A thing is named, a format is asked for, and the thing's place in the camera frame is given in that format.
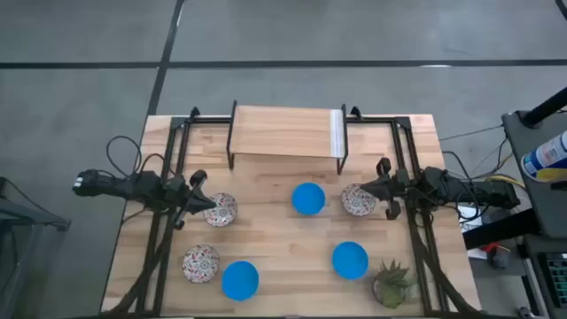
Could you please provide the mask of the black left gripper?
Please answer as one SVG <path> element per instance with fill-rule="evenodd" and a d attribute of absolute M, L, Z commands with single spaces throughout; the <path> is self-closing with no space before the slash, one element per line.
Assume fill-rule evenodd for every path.
<path fill-rule="evenodd" d="M 201 190 L 206 178 L 206 171 L 199 169 L 190 177 L 189 183 L 186 183 L 183 177 L 177 175 L 167 185 L 167 200 L 172 206 L 178 208 L 173 218 L 176 230 L 183 228 L 184 217 L 187 213 L 197 214 L 216 207 L 216 203 Z"/>

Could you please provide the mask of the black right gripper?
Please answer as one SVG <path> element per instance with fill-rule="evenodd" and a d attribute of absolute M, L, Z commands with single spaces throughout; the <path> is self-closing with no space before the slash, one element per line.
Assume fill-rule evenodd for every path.
<path fill-rule="evenodd" d="M 385 215 L 390 221 L 396 220 L 401 213 L 400 203 L 394 198 L 404 197 L 410 184 L 406 169 L 398 169 L 393 176 L 390 176 L 391 169 L 391 161 L 386 157 L 381 158 L 377 163 L 378 178 L 361 185 L 361 188 L 374 198 L 387 202 Z"/>

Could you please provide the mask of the floral patterned mini bowl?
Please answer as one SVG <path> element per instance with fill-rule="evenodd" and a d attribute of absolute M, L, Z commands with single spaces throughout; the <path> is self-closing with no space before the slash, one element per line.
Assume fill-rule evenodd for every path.
<path fill-rule="evenodd" d="M 237 217 L 237 201 L 228 193 L 216 193 L 210 197 L 216 207 L 203 212 L 205 221 L 214 227 L 225 227 Z"/>
<path fill-rule="evenodd" d="M 211 245 L 195 245 L 183 257 L 183 274 L 194 284 L 211 281 L 219 267 L 220 255 Z"/>
<path fill-rule="evenodd" d="M 354 216 L 365 216 L 372 213 L 376 206 L 376 198 L 361 188 L 359 183 L 346 186 L 341 193 L 344 209 Z"/>

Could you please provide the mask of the blue plate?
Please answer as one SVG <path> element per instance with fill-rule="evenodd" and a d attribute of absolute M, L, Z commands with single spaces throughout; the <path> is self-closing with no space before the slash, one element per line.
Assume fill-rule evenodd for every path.
<path fill-rule="evenodd" d="M 323 188 L 316 183 L 299 184 L 291 194 L 291 204 L 303 215 L 319 214 L 325 206 L 326 196 Z"/>
<path fill-rule="evenodd" d="M 356 280 L 365 276 L 369 268 L 369 256 L 360 244 L 345 241 L 334 248 L 331 263 L 339 276 Z"/>
<path fill-rule="evenodd" d="M 260 275 L 249 261 L 235 261 L 227 266 L 221 277 L 221 289 L 232 300 L 252 298 L 260 285 Z"/>

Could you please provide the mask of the white tape strip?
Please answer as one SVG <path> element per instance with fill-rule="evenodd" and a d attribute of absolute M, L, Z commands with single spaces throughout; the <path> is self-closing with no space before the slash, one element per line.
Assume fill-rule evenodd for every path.
<path fill-rule="evenodd" d="M 330 156 L 336 159 L 345 156 L 344 120 L 339 109 L 330 111 Z"/>

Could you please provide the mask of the potted green succulent plant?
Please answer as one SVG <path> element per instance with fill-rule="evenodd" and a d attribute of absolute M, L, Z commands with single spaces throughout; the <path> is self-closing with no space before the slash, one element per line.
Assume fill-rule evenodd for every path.
<path fill-rule="evenodd" d="M 372 292 L 375 299 L 384 307 L 395 309 L 406 301 L 416 280 L 400 262 L 393 259 L 390 265 L 381 261 L 374 276 Z"/>

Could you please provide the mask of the wooden shelf with black legs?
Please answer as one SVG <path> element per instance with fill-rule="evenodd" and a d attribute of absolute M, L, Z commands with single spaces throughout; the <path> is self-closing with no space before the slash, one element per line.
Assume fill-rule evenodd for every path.
<path fill-rule="evenodd" d="M 330 111 L 289 106 L 240 105 L 233 102 L 226 153 L 229 168 L 235 156 L 266 155 L 334 159 L 342 173 L 349 155 L 346 106 L 343 113 L 345 156 L 330 156 Z"/>

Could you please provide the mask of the black cart beam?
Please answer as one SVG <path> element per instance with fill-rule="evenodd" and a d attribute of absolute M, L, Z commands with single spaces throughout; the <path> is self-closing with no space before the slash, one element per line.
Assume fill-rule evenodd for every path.
<path fill-rule="evenodd" d="M 537 220 L 536 213 L 530 208 L 499 221 L 467 230 L 462 236 L 466 248 L 470 250 L 501 240 L 526 234 L 540 234 L 540 232 L 540 223 Z"/>

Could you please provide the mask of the small grey object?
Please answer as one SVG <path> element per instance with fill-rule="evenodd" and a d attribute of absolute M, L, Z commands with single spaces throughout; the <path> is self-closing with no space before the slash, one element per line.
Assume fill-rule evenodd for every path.
<path fill-rule="evenodd" d="M 510 250 L 503 246 L 496 246 L 487 253 L 489 265 L 495 269 L 506 269 L 510 262 Z"/>

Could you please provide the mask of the grey cart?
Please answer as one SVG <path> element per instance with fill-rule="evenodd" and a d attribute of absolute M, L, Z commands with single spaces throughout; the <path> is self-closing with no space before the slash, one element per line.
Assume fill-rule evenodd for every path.
<path fill-rule="evenodd" d="M 550 115 L 538 128 L 526 127 L 516 113 L 503 114 L 501 121 L 541 232 L 551 238 L 567 238 L 567 191 L 552 191 L 549 183 L 533 180 L 521 167 L 525 154 L 567 130 L 567 113 Z"/>

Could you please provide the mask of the white blue wipes canister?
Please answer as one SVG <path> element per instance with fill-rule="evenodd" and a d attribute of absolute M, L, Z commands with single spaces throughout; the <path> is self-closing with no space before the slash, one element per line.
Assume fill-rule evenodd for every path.
<path fill-rule="evenodd" d="M 520 167 L 524 175 L 536 182 L 567 180 L 567 130 L 527 152 Z"/>

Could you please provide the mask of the grey folding stand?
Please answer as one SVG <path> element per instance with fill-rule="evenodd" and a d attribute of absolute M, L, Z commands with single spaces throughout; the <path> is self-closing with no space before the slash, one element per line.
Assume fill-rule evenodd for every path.
<path fill-rule="evenodd" d="M 9 200 L 4 191 L 10 185 L 35 208 Z M 4 234 L 10 236 L 12 268 L 0 284 L 0 319 L 11 319 L 23 284 L 30 270 L 33 254 L 42 229 L 48 226 L 57 231 L 68 231 L 71 221 L 41 208 L 12 181 L 0 176 L 0 255 L 5 248 Z"/>

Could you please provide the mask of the black pole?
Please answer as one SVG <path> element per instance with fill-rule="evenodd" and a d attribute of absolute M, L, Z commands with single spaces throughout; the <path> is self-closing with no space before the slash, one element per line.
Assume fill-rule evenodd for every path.
<path fill-rule="evenodd" d="M 536 127 L 553 113 L 567 106 L 567 87 L 555 93 L 539 106 L 521 116 L 521 121 L 527 127 Z"/>

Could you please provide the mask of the electronic device with keys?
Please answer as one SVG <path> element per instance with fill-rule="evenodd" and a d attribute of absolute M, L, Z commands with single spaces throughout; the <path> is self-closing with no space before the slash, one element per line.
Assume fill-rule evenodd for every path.
<path fill-rule="evenodd" d="M 539 253 L 538 261 L 554 306 L 567 309 L 567 253 Z"/>

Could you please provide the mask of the black metal table frame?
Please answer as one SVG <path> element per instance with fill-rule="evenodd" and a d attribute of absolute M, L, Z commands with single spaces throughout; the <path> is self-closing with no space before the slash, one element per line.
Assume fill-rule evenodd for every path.
<path fill-rule="evenodd" d="M 229 168 L 225 152 L 229 122 L 222 117 L 200 117 L 190 128 L 184 172 L 207 172 L 207 194 L 227 192 L 237 201 L 236 220 L 226 228 L 208 225 L 201 215 L 188 216 L 173 235 L 165 286 L 148 287 L 144 312 L 162 316 L 389 316 L 421 315 L 418 285 L 398 308 L 380 305 L 372 282 L 381 261 L 393 259 L 409 271 L 416 268 L 408 220 L 389 221 L 385 203 L 364 217 L 342 207 L 341 191 L 351 183 L 375 177 L 375 166 L 395 154 L 390 127 L 379 115 L 350 123 L 349 156 L 341 174 L 332 159 L 238 155 Z M 325 192 L 319 214 L 299 214 L 291 204 L 293 190 L 316 183 Z M 345 241 L 360 244 L 369 256 L 364 277 L 347 280 L 331 263 L 334 248 Z M 189 282 L 182 272 L 183 256 L 198 244 L 208 244 L 220 255 L 222 266 L 249 261 L 260 274 L 257 293 L 238 302 L 227 298 L 221 279 L 205 284 Z"/>

